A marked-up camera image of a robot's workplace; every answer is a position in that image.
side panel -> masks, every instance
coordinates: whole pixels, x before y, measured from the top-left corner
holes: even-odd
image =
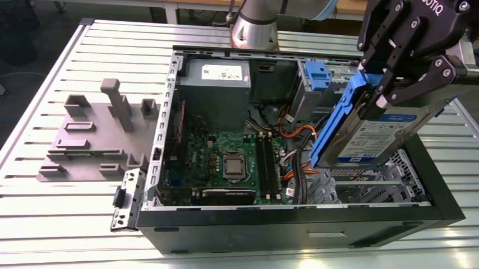
[[[445,217],[445,221],[431,228],[445,227],[446,225],[466,219],[463,211],[418,135],[409,140],[406,149],[418,176],[422,179],[423,187],[430,195],[433,205],[441,210]]]
[[[386,244],[435,221],[327,222],[142,228],[163,254],[351,248]]]

green circuit board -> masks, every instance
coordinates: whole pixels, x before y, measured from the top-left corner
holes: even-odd
[[[271,139],[275,161],[286,149],[282,137]],[[244,158],[244,179],[227,180],[224,178],[224,158],[236,154]],[[275,169],[278,192],[282,191],[279,171]],[[231,133],[194,133],[188,138],[186,168],[183,171],[182,188],[236,188],[256,191],[256,205],[278,205],[286,203],[280,195],[266,197],[260,194],[259,167],[256,162],[256,135]],[[175,202],[178,206],[187,206],[188,199]]]

hard drive label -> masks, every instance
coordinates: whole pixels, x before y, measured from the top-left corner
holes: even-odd
[[[383,114],[378,120],[366,120],[339,154],[339,161],[343,163],[373,161],[393,144],[397,134],[417,118],[417,115]]]

aluminum table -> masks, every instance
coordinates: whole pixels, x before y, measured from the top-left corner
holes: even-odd
[[[360,55],[355,42],[348,36],[279,33],[280,50],[290,52]],[[228,47],[230,32],[203,26],[102,20],[76,29],[0,151],[0,265],[479,267],[479,129],[459,101],[419,134],[467,219],[381,248],[162,255],[140,233],[110,232],[119,182],[38,182],[68,95],[83,94],[88,100],[107,103],[100,82],[118,78],[130,103],[143,98],[162,103],[174,44]]]

cpu socket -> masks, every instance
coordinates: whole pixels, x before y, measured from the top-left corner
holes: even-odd
[[[223,178],[230,183],[239,183],[246,178],[244,153],[223,153]]]

